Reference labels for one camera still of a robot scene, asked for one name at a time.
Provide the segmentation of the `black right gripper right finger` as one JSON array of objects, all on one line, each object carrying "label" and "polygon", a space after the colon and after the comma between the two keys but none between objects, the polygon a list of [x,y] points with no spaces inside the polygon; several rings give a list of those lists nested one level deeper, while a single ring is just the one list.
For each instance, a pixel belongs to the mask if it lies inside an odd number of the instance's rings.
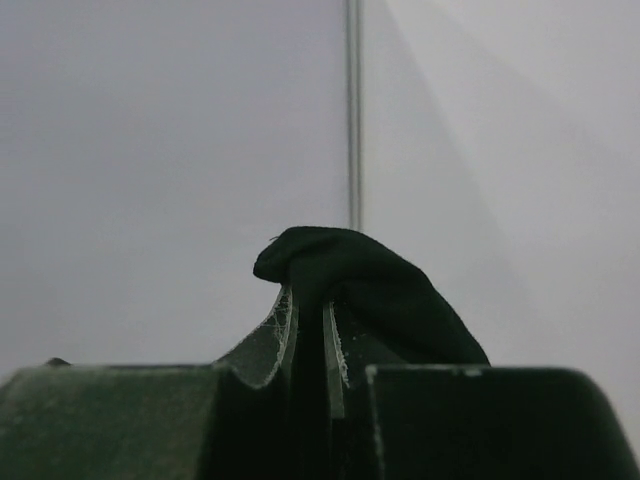
[{"label": "black right gripper right finger", "polygon": [[598,385],[559,368],[411,364],[344,307],[323,311],[337,479],[635,479]]}]

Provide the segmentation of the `left aluminium frame post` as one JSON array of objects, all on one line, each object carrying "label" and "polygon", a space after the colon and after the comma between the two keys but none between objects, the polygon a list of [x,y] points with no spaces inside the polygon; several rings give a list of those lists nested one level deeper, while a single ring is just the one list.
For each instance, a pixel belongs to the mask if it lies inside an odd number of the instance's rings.
[{"label": "left aluminium frame post", "polygon": [[360,105],[360,2],[348,0],[346,10],[346,75],[348,119],[349,224],[362,226],[361,105]]}]

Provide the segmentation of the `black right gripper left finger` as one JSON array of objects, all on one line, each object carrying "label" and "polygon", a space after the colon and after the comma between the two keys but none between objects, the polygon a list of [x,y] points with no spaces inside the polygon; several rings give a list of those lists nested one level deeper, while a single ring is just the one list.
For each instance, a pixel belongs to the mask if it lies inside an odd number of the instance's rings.
[{"label": "black right gripper left finger", "polygon": [[2,477],[293,478],[297,326],[283,288],[267,318],[210,364],[18,370],[1,388]]}]

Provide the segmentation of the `black t shirt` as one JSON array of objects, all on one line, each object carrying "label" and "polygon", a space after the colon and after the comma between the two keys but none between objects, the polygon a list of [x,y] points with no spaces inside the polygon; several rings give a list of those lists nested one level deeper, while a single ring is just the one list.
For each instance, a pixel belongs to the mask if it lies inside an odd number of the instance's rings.
[{"label": "black t shirt", "polygon": [[426,363],[486,365],[489,359],[427,275],[373,238],[349,229],[295,226],[257,257],[254,275],[291,287],[311,313],[341,300],[384,338]]}]

